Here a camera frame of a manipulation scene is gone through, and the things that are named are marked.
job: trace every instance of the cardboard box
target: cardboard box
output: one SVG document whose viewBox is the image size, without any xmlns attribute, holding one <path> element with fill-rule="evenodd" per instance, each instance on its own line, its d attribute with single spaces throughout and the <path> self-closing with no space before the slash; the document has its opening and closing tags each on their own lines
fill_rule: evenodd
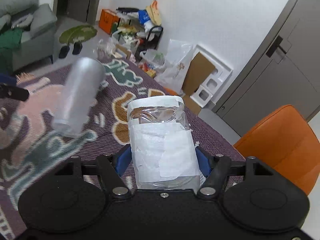
<svg viewBox="0 0 320 240">
<path fill-rule="evenodd" d="M 190 63 L 190 67 L 182 85 L 182 90 L 185 92 L 185 96 L 183 96 L 182 99 L 185 106 L 196 115 L 201 111 L 201 107 L 193 101 L 190 96 L 197 91 L 199 85 L 204 82 L 214 69 L 215 66 L 200 52 Z"/>
<path fill-rule="evenodd" d="M 130 60 L 131 51 L 127 50 L 125 47 L 123 47 L 123 46 L 121 46 L 121 45 L 119 45 L 119 44 L 116 44 L 116 48 L 117 48 L 116 52 L 119 52 L 119 51 L 118 51 L 118 49 L 119 49 L 120 51 L 122 51 L 122 52 L 126 55 L 125 58 L 126 58 L 127 60 Z"/>
</svg>

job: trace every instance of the white tape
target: white tape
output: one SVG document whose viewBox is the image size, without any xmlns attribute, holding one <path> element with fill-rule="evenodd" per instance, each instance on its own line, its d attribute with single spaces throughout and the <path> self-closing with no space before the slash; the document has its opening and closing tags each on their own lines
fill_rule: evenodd
<svg viewBox="0 0 320 240">
<path fill-rule="evenodd" d="M 166 106 L 166 107 L 176 106 L 176 107 L 178 107 L 179 102 L 183 103 L 183 99 L 178 96 L 156 96 L 156 97 L 136 99 L 134 101 L 131 101 L 128 104 L 127 118 L 129 120 L 130 113 L 133 111 L 133 109 L 138 108 L 138 107 L 147 107 L 147 106 Z"/>
<path fill-rule="evenodd" d="M 135 124 L 129 130 L 133 166 L 140 182 L 200 175 L 191 132 L 180 123 Z"/>
</svg>

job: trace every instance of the plastic bag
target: plastic bag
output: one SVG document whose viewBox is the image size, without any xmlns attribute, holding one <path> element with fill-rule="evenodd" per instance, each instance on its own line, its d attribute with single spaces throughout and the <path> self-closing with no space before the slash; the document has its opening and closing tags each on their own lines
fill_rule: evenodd
<svg viewBox="0 0 320 240">
<path fill-rule="evenodd" d="M 170 39 L 163 65 L 164 72 L 157 75 L 155 80 L 160 85 L 180 93 L 193 53 L 193 44 Z"/>
<path fill-rule="evenodd" d="M 146 10 L 139 10 L 139 22 L 143 25 L 145 22 L 150 21 L 150 17 Z"/>
<path fill-rule="evenodd" d="M 111 39 L 114 44 L 120 44 L 125 47 L 127 50 L 130 50 L 132 54 L 135 54 L 137 48 L 140 44 L 140 39 L 135 39 L 133 36 L 129 34 L 125 34 L 125 36 L 121 35 L 122 30 L 117 30 L 111 35 Z"/>
<path fill-rule="evenodd" d="M 155 49 L 147 49 L 147 51 L 140 52 L 140 57 L 150 64 L 157 73 L 164 71 L 164 55 L 161 52 Z"/>
<path fill-rule="evenodd" d="M 182 98 L 136 99 L 127 115 L 137 187 L 197 192 L 199 164 Z"/>
<path fill-rule="evenodd" d="M 116 45 L 109 38 L 107 41 L 103 39 L 99 40 L 97 48 L 93 50 L 97 54 L 97 59 L 102 60 L 105 56 L 111 57 L 111 55 L 116 51 Z"/>
</svg>

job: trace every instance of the sofa cushion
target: sofa cushion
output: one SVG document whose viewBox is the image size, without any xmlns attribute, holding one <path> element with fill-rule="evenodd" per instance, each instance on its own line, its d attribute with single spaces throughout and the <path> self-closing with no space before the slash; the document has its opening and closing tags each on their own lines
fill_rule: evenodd
<svg viewBox="0 0 320 240">
<path fill-rule="evenodd" d="M 24 17 L 21 17 L 19 20 L 13 22 L 11 28 L 12 29 L 13 28 L 25 29 L 25 28 L 27 28 L 28 26 L 31 25 L 32 20 L 33 20 L 33 15 L 32 14 L 25 15 Z"/>
<path fill-rule="evenodd" d="M 38 5 L 38 0 L 0 0 L 0 17 L 5 14 L 14 15 L 33 5 Z"/>
<path fill-rule="evenodd" d="M 30 8 L 24 10 L 24 11 L 21 11 L 21 12 L 18 12 L 14 15 L 11 15 L 11 22 L 15 22 L 17 20 L 19 20 L 20 18 L 22 18 L 23 16 L 25 15 L 28 15 L 28 14 L 32 14 L 39 8 L 38 5 L 33 5 L 31 6 Z"/>
<path fill-rule="evenodd" d="M 51 11 L 49 4 L 44 3 L 33 14 L 33 21 L 30 26 L 31 38 L 44 33 L 57 21 L 56 15 Z"/>
</svg>

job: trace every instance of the purple rug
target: purple rug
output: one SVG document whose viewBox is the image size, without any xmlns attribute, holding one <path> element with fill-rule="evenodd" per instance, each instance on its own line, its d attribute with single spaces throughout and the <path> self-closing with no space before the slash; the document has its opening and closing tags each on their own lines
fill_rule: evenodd
<svg viewBox="0 0 320 240">
<path fill-rule="evenodd" d="M 0 233 L 13 239 L 25 230 L 17 211 L 21 193 L 47 171 L 70 156 L 91 160 L 104 153 L 116 153 L 129 143 L 127 104 L 137 98 L 164 95 L 165 90 L 131 62 L 105 60 L 106 79 L 92 102 L 89 118 L 79 138 L 63 138 L 52 130 L 56 102 L 70 66 L 22 83 L 30 92 L 26 102 L 0 99 Z M 194 143 L 210 154 L 224 154 L 244 160 L 218 132 L 185 109 Z M 84 178 L 94 183 L 92 178 Z M 122 176 L 134 190 L 130 165 Z M 240 178 L 231 177 L 230 184 Z"/>
</svg>

